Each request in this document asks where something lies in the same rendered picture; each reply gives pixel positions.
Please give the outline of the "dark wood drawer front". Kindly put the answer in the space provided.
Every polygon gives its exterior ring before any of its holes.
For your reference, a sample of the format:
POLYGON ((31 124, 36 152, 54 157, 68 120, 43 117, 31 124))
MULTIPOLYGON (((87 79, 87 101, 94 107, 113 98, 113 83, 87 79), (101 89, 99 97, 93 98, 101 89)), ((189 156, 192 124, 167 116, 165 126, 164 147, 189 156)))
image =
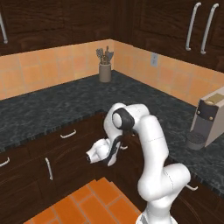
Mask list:
POLYGON ((120 148, 118 158, 122 162, 130 162, 136 167, 141 167, 144 163, 142 148, 137 136, 125 135, 122 137, 122 146, 128 146, 127 150, 120 148))
POLYGON ((25 165, 31 161, 29 150, 26 146, 21 145, 16 148, 8 149, 5 152, 0 153, 0 164, 10 158, 10 162, 0 167, 0 178, 16 168, 25 165))
POLYGON ((178 224, 224 224, 224 199, 192 176, 191 187, 184 188, 171 207, 171 215, 178 224))
POLYGON ((70 144, 71 142, 78 141, 84 136, 100 132, 102 130, 105 115, 105 113, 97 113, 89 117, 84 117, 82 120, 30 141, 27 146, 31 158, 37 158, 61 145, 70 144), (60 135, 65 136, 72 133, 74 130, 77 131, 75 135, 65 139, 60 137, 60 135))

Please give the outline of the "dark wood wall cupboard door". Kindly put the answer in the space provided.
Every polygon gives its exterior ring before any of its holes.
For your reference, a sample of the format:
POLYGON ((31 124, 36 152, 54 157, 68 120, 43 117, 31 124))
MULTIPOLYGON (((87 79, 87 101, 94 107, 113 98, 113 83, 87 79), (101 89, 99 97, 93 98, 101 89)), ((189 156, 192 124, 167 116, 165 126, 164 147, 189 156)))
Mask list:
POLYGON ((197 10, 190 41, 186 37, 193 6, 200 0, 136 0, 132 45, 178 60, 186 60, 200 35, 200 7, 197 10))
POLYGON ((209 67, 224 73, 224 0, 206 0, 208 16, 214 4, 220 6, 216 9, 206 40, 206 54, 209 67))
POLYGON ((0 0, 0 55, 109 39, 113 0, 0 0))

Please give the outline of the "grey wall socket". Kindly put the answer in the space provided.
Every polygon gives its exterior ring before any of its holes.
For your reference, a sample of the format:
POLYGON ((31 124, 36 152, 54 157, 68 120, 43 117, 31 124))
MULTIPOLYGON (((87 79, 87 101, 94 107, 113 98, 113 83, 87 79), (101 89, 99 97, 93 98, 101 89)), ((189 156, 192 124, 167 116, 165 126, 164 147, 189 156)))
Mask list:
POLYGON ((150 65, 152 67, 157 67, 158 66, 158 54, 155 52, 152 52, 150 54, 150 65))

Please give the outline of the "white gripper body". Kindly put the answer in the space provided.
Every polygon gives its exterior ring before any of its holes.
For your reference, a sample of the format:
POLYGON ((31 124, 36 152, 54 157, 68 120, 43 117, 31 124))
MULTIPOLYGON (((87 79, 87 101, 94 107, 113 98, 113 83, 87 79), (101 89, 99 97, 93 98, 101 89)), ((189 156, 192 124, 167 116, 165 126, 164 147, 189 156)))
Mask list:
POLYGON ((106 165, 109 163, 110 140, 102 138, 96 141, 90 150, 86 152, 87 161, 90 164, 102 161, 106 165))

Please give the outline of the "beige coffee machine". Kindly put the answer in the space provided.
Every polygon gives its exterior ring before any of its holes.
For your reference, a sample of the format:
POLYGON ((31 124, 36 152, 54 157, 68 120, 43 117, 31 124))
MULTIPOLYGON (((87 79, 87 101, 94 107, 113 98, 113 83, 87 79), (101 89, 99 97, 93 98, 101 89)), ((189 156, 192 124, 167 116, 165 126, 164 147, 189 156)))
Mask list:
POLYGON ((186 146, 191 150, 207 147, 224 133, 224 87, 199 99, 186 146))

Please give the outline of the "dark wood base cupboard door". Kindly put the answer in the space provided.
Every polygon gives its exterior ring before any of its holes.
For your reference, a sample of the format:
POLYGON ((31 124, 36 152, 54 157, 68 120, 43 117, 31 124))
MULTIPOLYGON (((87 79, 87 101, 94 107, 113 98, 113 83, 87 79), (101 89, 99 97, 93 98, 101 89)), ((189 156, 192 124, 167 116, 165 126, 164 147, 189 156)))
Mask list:
POLYGON ((29 172, 0 176, 0 224, 22 224, 43 206, 38 182, 29 172))
POLYGON ((38 183, 47 206, 63 199, 95 178, 94 166, 87 160, 86 152, 97 140, 97 136, 85 136, 81 140, 60 146, 39 158, 38 183), (52 168, 53 180, 45 158, 52 168))

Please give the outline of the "grey slotted spatula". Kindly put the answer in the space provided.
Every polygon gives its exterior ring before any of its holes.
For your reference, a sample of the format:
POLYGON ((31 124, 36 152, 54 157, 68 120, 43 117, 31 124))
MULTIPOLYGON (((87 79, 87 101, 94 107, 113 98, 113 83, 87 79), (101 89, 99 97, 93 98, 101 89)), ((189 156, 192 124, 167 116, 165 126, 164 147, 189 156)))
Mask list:
POLYGON ((100 63, 102 63, 102 59, 103 59, 103 49, 102 48, 96 49, 96 56, 100 60, 100 63))

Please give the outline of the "beige utensil pot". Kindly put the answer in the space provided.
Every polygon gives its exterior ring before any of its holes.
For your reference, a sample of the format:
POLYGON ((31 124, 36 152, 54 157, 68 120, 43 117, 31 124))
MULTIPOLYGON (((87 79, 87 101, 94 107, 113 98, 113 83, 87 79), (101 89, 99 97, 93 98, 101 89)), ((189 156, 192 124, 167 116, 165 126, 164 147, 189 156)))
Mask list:
POLYGON ((111 81, 111 65, 99 65, 99 80, 100 82, 110 82, 111 81))

